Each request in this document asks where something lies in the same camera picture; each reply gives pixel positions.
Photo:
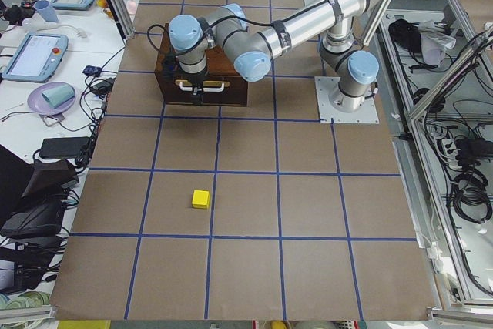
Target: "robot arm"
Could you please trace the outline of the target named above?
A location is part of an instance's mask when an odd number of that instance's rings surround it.
[[[247,32],[242,9],[235,4],[226,5],[203,18],[176,16],[169,24],[169,37],[182,70],[200,93],[201,81],[207,75],[207,49],[220,46],[235,70],[246,81],[255,82],[270,71],[275,58],[327,31],[319,46],[320,55],[341,75],[339,90],[346,101],[337,104],[351,112],[351,107],[358,106],[361,97],[364,99],[367,84],[374,81],[378,71],[372,55],[352,50],[353,17],[364,14],[379,1],[316,0],[255,34]]]

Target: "blue cup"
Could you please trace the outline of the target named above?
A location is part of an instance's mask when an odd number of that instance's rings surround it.
[[[52,3],[48,0],[38,0],[34,3],[34,9],[47,22],[58,22],[59,18],[55,13]]]

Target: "purple plate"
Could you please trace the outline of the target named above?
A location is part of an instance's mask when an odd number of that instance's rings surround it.
[[[45,101],[45,98],[43,98],[43,92],[48,89],[55,88],[57,86],[63,86],[63,85],[68,85],[66,82],[47,82],[46,84],[43,84],[39,86],[38,88],[34,89],[31,94],[29,94],[28,97],[28,106],[31,109],[31,111],[39,113],[40,115],[43,116],[53,116],[53,115],[58,115],[59,113],[65,112],[67,109],[72,107],[72,105],[75,102],[75,89],[73,87],[72,90],[74,91],[74,97],[67,100],[60,106],[56,108],[52,108],[48,102]]]

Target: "light blue joint cap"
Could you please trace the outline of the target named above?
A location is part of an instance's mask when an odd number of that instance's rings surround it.
[[[246,52],[235,59],[234,69],[248,82],[259,81],[270,71],[270,59],[262,52]]]
[[[190,49],[201,36],[200,23],[191,15],[178,15],[169,23],[169,40],[175,49]]]
[[[361,85],[370,85],[377,78],[380,65],[373,54],[358,50],[349,57],[347,68]]]
[[[242,8],[237,3],[231,3],[228,5],[224,5],[221,8],[226,8],[226,9],[230,10],[232,13],[234,13],[234,15],[237,15],[238,17],[246,18],[245,13],[243,12]],[[244,29],[247,29],[247,24],[245,21],[241,21],[241,20],[238,20],[238,21],[240,22],[241,27],[243,27]]]

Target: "drawer handle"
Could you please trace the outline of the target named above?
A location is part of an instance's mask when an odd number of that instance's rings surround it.
[[[179,83],[179,89],[182,92],[191,92],[192,91],[192,86],[184,86],[183,82]],[[223,92],[224,91],[224,82],[221,83],[221,86],[218,86],[217,88],[203,88],[204,92]]]

